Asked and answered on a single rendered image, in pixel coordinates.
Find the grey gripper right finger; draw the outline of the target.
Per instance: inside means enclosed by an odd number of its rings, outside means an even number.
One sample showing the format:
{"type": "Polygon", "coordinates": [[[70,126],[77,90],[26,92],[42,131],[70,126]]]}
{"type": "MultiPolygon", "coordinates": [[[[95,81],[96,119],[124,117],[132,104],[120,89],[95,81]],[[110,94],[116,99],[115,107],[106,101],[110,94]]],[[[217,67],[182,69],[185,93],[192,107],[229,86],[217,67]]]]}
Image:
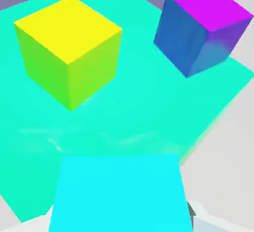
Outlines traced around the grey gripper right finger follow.
{"type": "Polygon", "coordinates": [[[209,214],[198,201],[189,201],[188,204],[192,214],[193,232],[254,232],[254,230],[209,214]]]}

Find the small purple cube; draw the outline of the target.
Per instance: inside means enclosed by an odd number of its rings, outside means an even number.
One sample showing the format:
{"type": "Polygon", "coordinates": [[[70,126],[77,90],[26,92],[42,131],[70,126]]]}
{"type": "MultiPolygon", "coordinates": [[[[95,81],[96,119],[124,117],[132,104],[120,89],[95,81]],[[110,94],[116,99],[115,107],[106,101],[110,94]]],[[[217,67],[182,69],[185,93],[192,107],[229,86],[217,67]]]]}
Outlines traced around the small purple cube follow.
{"type": "Polygon", "coordinates": [[[154,44],[188,78],[224,62],[253,17],[234,0],[165,0],[154,44]]]}

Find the large turquoise box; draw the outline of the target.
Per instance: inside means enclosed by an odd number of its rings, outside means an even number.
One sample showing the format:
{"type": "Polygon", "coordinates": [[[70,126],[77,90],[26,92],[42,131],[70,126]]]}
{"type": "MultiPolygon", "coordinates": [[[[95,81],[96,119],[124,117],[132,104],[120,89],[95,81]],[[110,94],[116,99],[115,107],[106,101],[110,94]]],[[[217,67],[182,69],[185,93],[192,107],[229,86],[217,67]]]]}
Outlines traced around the large turquoise box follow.
{"type": "Polygon", "coordinates": [[[232,58],[185,78],[153,43],[160,9],[146,0],[80,0],[123,34],[115,79],[68,111],[27,76],[14,28],[58,1],[0,11],[0,196],[22,222],[53,205],[62,156],[183,158],[253,78],[232,58]]]}

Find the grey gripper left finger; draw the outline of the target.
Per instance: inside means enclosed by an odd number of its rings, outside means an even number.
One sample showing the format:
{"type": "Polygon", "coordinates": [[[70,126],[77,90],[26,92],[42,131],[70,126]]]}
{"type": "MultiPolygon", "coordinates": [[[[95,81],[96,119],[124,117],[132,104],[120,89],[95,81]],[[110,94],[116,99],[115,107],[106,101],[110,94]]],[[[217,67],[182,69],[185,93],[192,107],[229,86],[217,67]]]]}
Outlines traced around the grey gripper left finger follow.
{"type": "Polygon", "coordinates": [[[22,222],[0,232],[49,232],[53,205],[45,215],[22,222]]]}

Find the small cyan cube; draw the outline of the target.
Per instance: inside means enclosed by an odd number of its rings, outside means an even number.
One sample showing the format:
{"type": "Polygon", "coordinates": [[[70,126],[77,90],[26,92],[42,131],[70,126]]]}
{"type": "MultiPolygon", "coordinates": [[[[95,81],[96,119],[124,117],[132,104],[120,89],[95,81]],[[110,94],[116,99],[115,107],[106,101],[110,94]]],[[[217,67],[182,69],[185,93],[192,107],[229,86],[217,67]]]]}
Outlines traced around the small cyan cube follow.
{"type": "Polygon", "coordinates": [[[192,232],[178,156],[63,158],[49,232],[192,232]]]}

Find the small yellow cube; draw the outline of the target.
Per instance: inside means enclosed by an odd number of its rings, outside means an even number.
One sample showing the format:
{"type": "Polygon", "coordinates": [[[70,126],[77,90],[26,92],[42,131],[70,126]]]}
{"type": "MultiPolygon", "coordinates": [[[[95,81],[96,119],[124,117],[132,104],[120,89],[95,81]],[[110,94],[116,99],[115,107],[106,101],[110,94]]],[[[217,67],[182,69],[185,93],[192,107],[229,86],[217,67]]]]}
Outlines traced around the small yellow cube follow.
{"type": "Polygon", "coordinates": [[[122,28],[80,0],[14,23],[27,75],[68,110],[115,78],[122,28]]]}

